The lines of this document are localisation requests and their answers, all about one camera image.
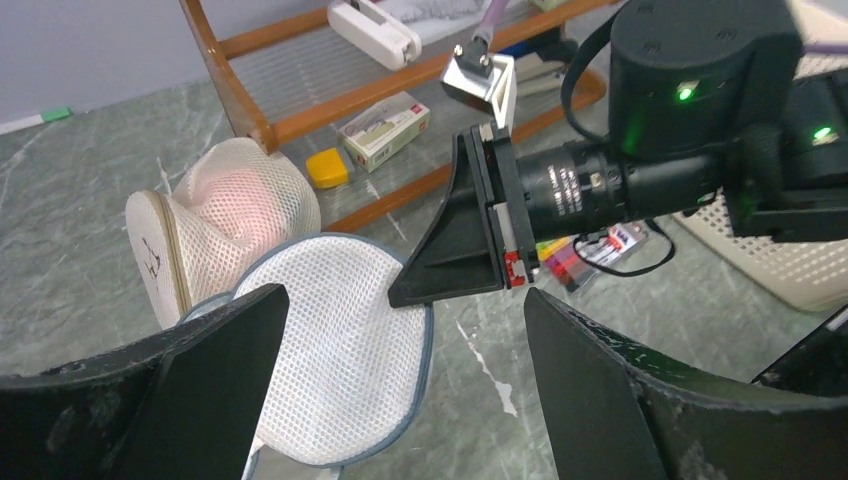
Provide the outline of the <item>pink mesh laundry bag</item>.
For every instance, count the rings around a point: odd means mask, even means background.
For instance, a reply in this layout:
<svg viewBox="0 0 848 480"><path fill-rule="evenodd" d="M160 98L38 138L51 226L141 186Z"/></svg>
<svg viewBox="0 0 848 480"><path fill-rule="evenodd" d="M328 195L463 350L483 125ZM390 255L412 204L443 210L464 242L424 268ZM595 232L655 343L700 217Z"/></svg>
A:
<svg viewBox="0 0 848 480"><path fill-rule="evenodd" d="M213 146L169 194L133 193L125 206L134 258L159 325L230 292L262 255L321 228L317 197L283 154L249 138Z"/></svg>

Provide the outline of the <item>orange wooden shelf rack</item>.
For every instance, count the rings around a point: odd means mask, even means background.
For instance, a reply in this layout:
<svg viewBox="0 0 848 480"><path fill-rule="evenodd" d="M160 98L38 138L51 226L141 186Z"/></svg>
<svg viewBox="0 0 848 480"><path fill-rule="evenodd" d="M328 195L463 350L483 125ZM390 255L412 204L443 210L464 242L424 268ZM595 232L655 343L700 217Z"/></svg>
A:
<svg viewBox="0 0 848 480"><path fill-rule="evenodd" d="M534 13L528 19L500 30L495 36L493 47L503 49L512 46L548 29L560 27L566 21L580 15L615 5L617 2L571 1L544 13ZM179 4L206 64L233 133L236 136L249 137L255 140L266 153L276 151L281 145L291 140L328 126L331 122L344 116L357 113L379 100L437 79L450 57L449 53L452 53L452 51L442 53L433 59L366 83L349 93L322 101L317 106L285 117L276 123L269 123L267 117L254 102L232 69L230 60L326 27L327 14L325 10L327 9L321 8L309 11L219 41L207 20L200 1L179 1ZM575 109L578 110L599 101L606 91L603 80L592 71L583 74L578 85L578 95L575 99ZM563 117L562 108L556 106L523 125L514 127L513 143L524 141L538 134ZM399 190L389 193L382 199L375 200L329 224L327 229L339 232L358 230L380 216L405 206L444 185L450 173L450 165L437 168Z"/></svg>

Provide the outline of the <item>small white box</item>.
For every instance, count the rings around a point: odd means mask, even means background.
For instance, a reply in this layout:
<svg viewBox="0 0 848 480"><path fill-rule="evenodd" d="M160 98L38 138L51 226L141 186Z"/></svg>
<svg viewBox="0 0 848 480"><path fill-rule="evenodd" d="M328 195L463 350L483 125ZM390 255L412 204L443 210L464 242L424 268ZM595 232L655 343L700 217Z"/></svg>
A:
<svg viewBox="0 0 848 480"><path fill-rule="evenodd" d="M338 130L340 145L373 172L429 127L431 111L406 92L378 101Z"/></svg>

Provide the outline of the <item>blue white stapler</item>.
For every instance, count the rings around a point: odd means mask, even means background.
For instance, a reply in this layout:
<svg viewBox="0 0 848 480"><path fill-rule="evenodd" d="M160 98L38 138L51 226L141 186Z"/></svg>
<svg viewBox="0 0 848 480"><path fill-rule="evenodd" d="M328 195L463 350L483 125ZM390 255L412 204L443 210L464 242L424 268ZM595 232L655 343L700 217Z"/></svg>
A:
<svg viewBox="0 0 848 480"><path fill-rule="evenodd" d="M542 45L515 61L517 97L560 89L565 72L579 49L574 39Z"/></svg>

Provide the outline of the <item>black base frame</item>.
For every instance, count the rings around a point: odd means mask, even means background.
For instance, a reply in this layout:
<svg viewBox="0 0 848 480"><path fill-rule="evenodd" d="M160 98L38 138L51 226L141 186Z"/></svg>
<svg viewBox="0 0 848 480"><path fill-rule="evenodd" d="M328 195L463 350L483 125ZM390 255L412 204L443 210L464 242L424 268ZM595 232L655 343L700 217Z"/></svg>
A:
<svg viewBox="0 0 848 480"><path fill-rule="evenodd" d="M847 395L847 306L764 369L752 384L820 396Z"/></svg>

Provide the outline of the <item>green white marker pen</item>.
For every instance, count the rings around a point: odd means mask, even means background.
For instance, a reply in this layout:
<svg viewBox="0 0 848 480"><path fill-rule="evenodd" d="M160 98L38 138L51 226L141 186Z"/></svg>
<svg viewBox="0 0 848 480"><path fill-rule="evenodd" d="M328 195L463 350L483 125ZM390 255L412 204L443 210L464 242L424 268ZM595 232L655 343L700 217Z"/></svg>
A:
<svg viewBox="0 0 848 480"><path fill-rule="evenodd" d="M72 115L73 111L68 107L61 107L53 110L43 111L38 114L27 116L17 120L2 122L0 134L6 135L20 130L25 130L27 128L53 123L69 118Z"/></svg>

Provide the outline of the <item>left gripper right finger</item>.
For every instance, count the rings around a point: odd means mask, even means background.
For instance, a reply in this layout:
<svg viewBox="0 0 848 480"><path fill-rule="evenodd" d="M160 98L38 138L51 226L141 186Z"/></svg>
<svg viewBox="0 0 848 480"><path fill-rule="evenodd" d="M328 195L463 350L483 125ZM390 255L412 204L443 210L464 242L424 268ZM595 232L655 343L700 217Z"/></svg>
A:
<svg viewBox="0 0 848 480"><path fill-rule="evenodd" d="M524 316L560 479L847 475L847 395L702 371L535 288Z"/></svg>

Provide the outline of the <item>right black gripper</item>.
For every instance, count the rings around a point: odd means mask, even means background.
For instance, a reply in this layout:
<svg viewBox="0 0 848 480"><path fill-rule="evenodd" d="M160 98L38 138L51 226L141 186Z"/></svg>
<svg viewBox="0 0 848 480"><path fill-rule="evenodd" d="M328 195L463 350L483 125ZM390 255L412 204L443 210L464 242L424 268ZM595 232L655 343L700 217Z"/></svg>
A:
<svg viewBox="0 0 848 480"><path fill-rule="evenodd" d="M540 264L507 129L473 126L453 139L440 209L388 291L395 308L527 286Z"/></svg>

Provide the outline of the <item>round white mesh laundry bag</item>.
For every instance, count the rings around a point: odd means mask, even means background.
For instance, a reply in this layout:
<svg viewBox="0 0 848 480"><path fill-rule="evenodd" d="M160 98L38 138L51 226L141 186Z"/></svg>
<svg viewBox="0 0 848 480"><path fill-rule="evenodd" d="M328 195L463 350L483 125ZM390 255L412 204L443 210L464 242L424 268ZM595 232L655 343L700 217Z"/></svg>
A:
<svg viewBox="0 0 848 480"><path fill-rule="evenodd" d="M267 284L288 293L245 478L269 447L336 479L407 430L428 385L434 314L431 305L389 304L402 265L400 255L370 239L317 233L271 249L232 289L183 315L193 320Z"/></svg>

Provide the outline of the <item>cream plastic laundry basket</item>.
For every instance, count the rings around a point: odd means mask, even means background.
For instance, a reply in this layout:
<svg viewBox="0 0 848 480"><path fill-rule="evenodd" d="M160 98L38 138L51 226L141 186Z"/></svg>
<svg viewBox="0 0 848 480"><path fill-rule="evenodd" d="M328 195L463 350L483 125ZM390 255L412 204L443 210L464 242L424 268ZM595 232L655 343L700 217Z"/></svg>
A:
<svg viewBox="0 0 848 480"><path fill-rule="evenodd" d="M847 17L818 1L788 1L804 40L847 44ZM847 67L847 56L805 54L796 78ZM825 311L847 303L847 240L825 243L774 243L765 237L734 237L723 198L691 217L672 218L749 279L786 304Z"/></svg>

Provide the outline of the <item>yellow small block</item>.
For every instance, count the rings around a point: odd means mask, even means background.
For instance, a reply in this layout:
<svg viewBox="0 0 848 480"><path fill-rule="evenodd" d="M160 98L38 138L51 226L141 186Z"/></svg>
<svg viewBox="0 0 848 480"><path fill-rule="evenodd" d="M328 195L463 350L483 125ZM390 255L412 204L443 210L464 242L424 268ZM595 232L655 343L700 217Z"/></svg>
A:
<svg viewBox="0 0 848 480"><path fill-rule="evenodd" d="M305 167L312 185L331 189L349 182L351 170L346 158L337 148L329 148L310 156Z"/></svg>

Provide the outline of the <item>coloured marker pack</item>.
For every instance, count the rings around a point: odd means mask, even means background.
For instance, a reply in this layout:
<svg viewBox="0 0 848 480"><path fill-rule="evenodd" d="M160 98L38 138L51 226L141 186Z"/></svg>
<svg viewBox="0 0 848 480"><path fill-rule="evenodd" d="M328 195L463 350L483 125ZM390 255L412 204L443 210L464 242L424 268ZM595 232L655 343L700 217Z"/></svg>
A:
<svg viewBox="0 0 848 480"><path fill-rule="evenodd" d="M612 226L608 234L596 243L575 245L574 237L564 237L536 244L543 266L569 293L587 287L600 271L585 263L580 256L605 268L613 268L630 256L645 242L647 230L638 223Z"/></svg>

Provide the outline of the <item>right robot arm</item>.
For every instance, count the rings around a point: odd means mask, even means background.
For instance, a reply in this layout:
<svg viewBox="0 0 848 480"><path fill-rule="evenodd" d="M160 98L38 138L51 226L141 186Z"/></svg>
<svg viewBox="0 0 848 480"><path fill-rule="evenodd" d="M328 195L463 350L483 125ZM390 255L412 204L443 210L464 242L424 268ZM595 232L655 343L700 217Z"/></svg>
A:
<svg viewBox="0 0 848 480"><path fill-rule="evenodd" d="M732 233L847 236L847 70L811 53L785 1L630 1L579 47L562 81L610 52L608 127L517 157L500 121L453 140L450 187L388 291L395 308L528 284L536 246L724 197Z"/></svg>

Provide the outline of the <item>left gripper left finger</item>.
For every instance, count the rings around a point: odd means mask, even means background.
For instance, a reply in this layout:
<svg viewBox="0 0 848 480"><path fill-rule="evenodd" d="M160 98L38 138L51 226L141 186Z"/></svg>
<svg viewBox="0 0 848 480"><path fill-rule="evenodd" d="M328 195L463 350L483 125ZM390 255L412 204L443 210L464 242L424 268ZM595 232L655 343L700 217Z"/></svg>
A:
<svg viewBox="0 0 848 480"><path fill-rule="evenodd" d="M289 298L266 285L199 318L1 379L5 479L238 479Z"/></svg>

